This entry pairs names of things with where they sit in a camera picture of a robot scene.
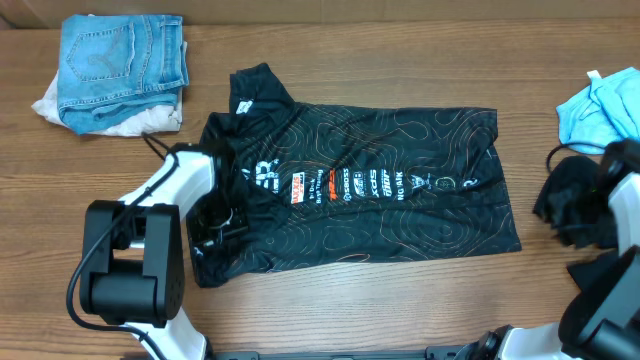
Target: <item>wooden table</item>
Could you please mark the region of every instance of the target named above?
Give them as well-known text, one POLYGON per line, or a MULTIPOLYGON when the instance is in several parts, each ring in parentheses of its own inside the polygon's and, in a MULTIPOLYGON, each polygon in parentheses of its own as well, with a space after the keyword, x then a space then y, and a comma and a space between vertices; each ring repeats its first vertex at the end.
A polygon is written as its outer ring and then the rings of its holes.
MULTIPOLYGON (((588 84, 589 70, 639 65, 640 21, 198 26, 185 37, 191 85, 182 130, 161 136, 168 143, 197 141, 209 112, 228 111, 228 75, 260 62, 299 101, 497 108, 496 147, 524 247, 245 275, 218 289, 196 286, 185 252, 184 307, 217 351, 421 349, 559 320, 577 293, 565 264, 597 252, 562 247, 531 214, 558 143, 555 106, 588 84)), ((58 45, 55 30, 0 31, 0 358, 116 359, 140 345, 76 326, 64 294, 87 205, 119 198, 161 164, 140 139, 78 137, 34 114, 58 45)))

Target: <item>blue denim jeans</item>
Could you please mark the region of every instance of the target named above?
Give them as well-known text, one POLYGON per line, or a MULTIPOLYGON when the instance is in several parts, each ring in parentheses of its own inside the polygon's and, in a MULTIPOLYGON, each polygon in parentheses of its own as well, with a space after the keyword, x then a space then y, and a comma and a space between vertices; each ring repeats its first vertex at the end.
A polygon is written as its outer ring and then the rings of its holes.
POLYGON ((189 84, 180 16, 74 15, 61 37, 58 112, 77 134, 175 106, 189 84))

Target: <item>jeans back pocket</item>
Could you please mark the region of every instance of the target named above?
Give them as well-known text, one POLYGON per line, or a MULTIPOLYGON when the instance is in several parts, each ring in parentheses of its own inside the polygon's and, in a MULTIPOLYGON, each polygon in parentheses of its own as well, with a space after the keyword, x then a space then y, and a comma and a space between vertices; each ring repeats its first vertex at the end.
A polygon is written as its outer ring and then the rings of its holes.
POLYGON ((129 76, 134 40, 133 23, 79 34, 67 56, 67 64, 80 81, 129 76))

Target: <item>printed logo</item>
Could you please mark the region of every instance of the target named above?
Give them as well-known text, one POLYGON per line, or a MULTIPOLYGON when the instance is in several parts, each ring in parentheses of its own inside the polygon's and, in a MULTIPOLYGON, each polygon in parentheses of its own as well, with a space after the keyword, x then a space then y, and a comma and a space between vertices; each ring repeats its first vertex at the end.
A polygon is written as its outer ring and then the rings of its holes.
POLYGON ((240 101, 240 104, 238 104, 238 109, 236 109, 236 115, 248 113, 251 105, 253 105, 253 100, 240 101))
POLYGON ((389 173, 384 169, 382 169, 380 172, 382 173, 382 195, 393 195, 393 192, 391 192, 391 178, 389 176, 389 173))
POLYGON ((338 199, 336 194, 336 171, 329 170, 329 200, 334 201, 338 199))
POLYGON ((380 197, 378 194, 378 179, 376 177, 376 170, 369 170, 369 181, 371 182, 371 195, 380 197))
POLYGON ((318 170, 318 178, 316 179, 316 204, 322 204, 322 174, 323 170, 318 170))
POLYGON ((304 201, 304 173, 293 174, 291 182, 291 203, 298 204, 304 201))
POLYGON ((427 185, 427 189, 431 190, 431 174, 427 174, 427 180, 421 178, 420 176, 411 175, 411 184, 413 185, 412 190, 415 190, 424 185, 427 185))
POLYGON ((436 180, 436 186, 440 189, 453 189, 456 187, 456 182, 450 177, 441 177, 436 180))
POLYGON ((396 171, 396 190, 398 191, 398 201, 404 200, 404 185, 402 184, 402 171, 396 171))
POLYGON ((364 174, 360 171, 353 173, 353 188, 356 191, 356 195, 361 197, 365 196, 364 174))
POLYGON ((351 189, 349 186, 349 169, 342 170, 342 184, 344 185, 344 201, 351 201, 351 189))
POLYGON ((260 161, 256 165, 256 185, 269 189, 269 183, 272 184, 274 194, 280 191, 280 177, 278 173, 272 171, 271 167, 278 165, 279 160, 275 159, 271 162, 260 161))
POLYGON ((478 179, 476 179, 476 178, 471 178, 471 179, 469 179, 469 180, 465 181, 464 183, 462 183, 462 186, 464 186, 464 187, 468 187, 468 186, 473 186, 473 185, 475 185, 475 184, 477 184, 477 183, 478 183, 478 179))

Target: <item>black cable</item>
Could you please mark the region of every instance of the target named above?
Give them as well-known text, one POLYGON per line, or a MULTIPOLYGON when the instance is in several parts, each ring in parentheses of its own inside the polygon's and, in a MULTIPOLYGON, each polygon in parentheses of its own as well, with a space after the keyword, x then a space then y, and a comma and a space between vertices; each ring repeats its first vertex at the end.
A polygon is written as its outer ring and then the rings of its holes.
POLYGON ((597 145, 597 144, 591 144, 591 143, 587 143, 587 142, 581 142, 581 141, 576 141, 576 142, 569 142, 566 144, 560 144, 556 147, 553 148, 553 150, 551 150, 549 152, 549 155, 547 155, 547 171, 549 172, 549 174, 551 174, 551 158, 553 157, 553 155, 555 155, 555 153, 557 153, 558 151, 562 150, 562 149, 566 149, 570 146, 573 145, 583 145, 583 146, 592 146, 594 148, 600 149, 600 150, 604 150, 605 147, 602 145, 597 145))
MULTIPOLYGON (((151 145, 151 143, 149 142, 148 139, 151 139, 153 142, 157 143, 158 145, 160 145, 164 149, 166 149, 168 151, 170 150, 169 147, 167 145, 165 145, 163 142, 161 142, 160 140, 156 139, 155 137, 153 137, 153 136, 151 136, 151 135, 149 135, 147 133, 142 133, 142 137, 143 137, 143 139, 145 139, 145 142, 157 154, 159 154, 159 152, 157 151, 157 149, 155 149, 155 147, 153 147, 151 145)), ((138 196, 135 200, 133 200, 131 202, 131 204, 127 205, 124 208, 124 210, 118 216, 116 216, 116 218, 111 222, 111 224, 105 229, 104 233, 102 235, 100 235, 100 237, 95 242, 95 244, 93 244, 91 249, 89 249, 87 254, 82 258, 82 260, 80 261, 80 263, 76 267, 76 270, 73 272, 73 275, 71 276, 71 280, 69 281, 69 287, 67 288, 67 312, 69 312, 69 316, 71 317, 71 320, 73 320, 76 324, 80 325, 83 328, 90 329, 90 330, 126 332, 126 333, 135 334, 135 335, 137 335, 139 337, 138 340, 140 342, 142 342, 142 341, 146 341, 147 342, 147 344, 149 345, 151 350, 153 350, 153 352, 156 354, 156 357, 158 357, 160 360, 166 360, 167 358, 162 354, 162 352, 160 351, 160 348, 153 341, 153 339, 148 337, 146 332, 144 332, 144 331, 142 331, 140 329, 129 327, 129 326, 97 325, 97 324, 91 324, 91 323, 88 323, 88 322, 82 320, 80 318, 80 316, 78 316, 78 314, 76 313, 75 309, 73 308, 73 292, 75 290, 75 287, 76 287, 76 284, 78 282, 78 279, 80 278, 80 274, 82 273, 82 270, 84 269, 84 267, 89 262, 89 259, 91 259, 93 254, 98 250, 98 248, 100 247, 100 244, 102 244, 104 242, 104 240, 108 238, 107 235, 111 234, 111 232, 113 231, 113 229, 116 226, 120 225, 120 223, 124 219, 129 217, 136 210, 136 207, 138 206, 138 204, 141 203, 144 199, 146 199, 149 195, 151 195, 160 185, 162 185, 162 183, 167 181, 167 179, 180 166, 178 164, 178 157, 176 156, 176 154, 171 152, 171 151, 169 151, 169 154, 171 156, 173 156, 173 159, 174 159, 173 165, 171 166, 169 171, 167 171, 166 174, 162 175, 162 177, 160 179, 158 179, 158 181, 156 181, 151 186, 149 186, 140 196, 138 196)))
POLYGON ((160 157, 160 159, 162 159, 162 161, 164 161, 164 158, 165 158, 164 155, 162 155, 162 153, 160 151, 158 151, 158 149, 156 149, 155 146, 153 146, 153 144, 149 141, 149 139, 153 140, 153 142, 155 142, 156 144, 162 146, 167 151, 169 151, 169 147, 166 146, 162 141, 156 139, 154 136, 151 136, 150 134, 147 134, 147 133, 143 133, 142 134, 142 140, 144 140, 144 142, 146 142, 147 145, 149 145, 151 150, 153 150, 153 152, 156 153, 156 155, 158 155, 160 157))

